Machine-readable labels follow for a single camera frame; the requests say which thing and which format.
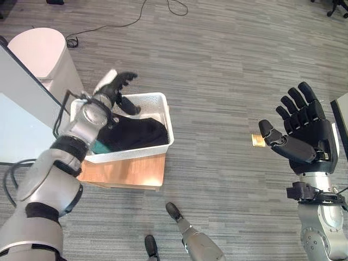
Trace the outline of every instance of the robot leg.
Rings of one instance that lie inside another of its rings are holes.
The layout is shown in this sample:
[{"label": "robot leg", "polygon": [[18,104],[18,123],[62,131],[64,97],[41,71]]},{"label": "robot leg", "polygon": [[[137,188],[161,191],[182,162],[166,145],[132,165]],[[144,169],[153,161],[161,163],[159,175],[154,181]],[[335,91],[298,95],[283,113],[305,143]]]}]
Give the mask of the robot leg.
[{"label": "robot leg", "polygon": [[194,229],[173,203],[167,203],[166,210],[177,222],[182,243],[193,261],[226,261],[221,249],[207,235]]}]

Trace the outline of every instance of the wooden stool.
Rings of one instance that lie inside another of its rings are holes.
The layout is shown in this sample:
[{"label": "wooden stool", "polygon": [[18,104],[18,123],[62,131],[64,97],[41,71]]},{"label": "wooden stool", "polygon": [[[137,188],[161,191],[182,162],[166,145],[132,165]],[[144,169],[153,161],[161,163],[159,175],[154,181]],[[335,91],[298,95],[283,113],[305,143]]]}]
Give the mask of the wooden stool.
[{"label": "wooden stool", "polygon": [[93,164],[82,162],[79,181],[104,188],[159,191],[164,177],[165,154]]}]

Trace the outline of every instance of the small gold object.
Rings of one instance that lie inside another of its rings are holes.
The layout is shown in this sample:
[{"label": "small gold object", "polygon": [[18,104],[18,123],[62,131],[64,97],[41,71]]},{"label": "small gold object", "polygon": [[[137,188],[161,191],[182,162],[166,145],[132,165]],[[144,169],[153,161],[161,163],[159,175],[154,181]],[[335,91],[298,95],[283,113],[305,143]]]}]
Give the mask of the small gold object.
[{"label": "small gold object", "polygon": [[254,147],[266,147],[266,143],[261,135],[251,134],[252,146]]}]

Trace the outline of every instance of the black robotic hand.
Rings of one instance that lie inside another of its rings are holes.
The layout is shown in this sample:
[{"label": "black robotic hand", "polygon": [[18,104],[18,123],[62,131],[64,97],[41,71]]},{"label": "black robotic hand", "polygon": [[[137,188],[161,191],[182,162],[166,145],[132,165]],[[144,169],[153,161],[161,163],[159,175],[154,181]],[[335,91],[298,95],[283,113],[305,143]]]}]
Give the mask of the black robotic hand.
[{"label": "black robotic hand", "polygon": [[135,106],[129,99],[122,96],[120,91],[127,86],[131,80],[138,77],[134,72],[121,72],[115,79],[101,87],[95,94],[104,94],[111,100],[111,105],[116,103],[125,113],[135,115],[140,113],[140,107]]},{"label": "black robotic hand", "polygon": [[302,95],[291,88],[288,97],[283,96],[282,106],[276,111],[284,120],[288,135],[273,128],[268,120],[261,120],[259,128],[262,137],[272,150],[289,159],[290,167],[296,174],[322,171],[333,173],[337,160],[337,149],[331,123],[325,118],[324,111],[312,88],[305,82],[299,84]]}]

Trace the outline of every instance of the black cloth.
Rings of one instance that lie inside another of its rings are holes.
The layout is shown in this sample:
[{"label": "black cloth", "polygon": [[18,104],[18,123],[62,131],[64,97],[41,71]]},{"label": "black cloth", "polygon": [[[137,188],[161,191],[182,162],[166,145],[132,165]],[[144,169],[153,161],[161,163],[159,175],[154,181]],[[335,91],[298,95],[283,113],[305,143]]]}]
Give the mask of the black cloth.
[{"label": "black cloth", "polygon": [[109,150],[125,151],[168,144],[168,132],[165,126],[153,118],[130,119],[114,114],[119,119],[112,129],[105,126],[99,132],[97,140]]}]

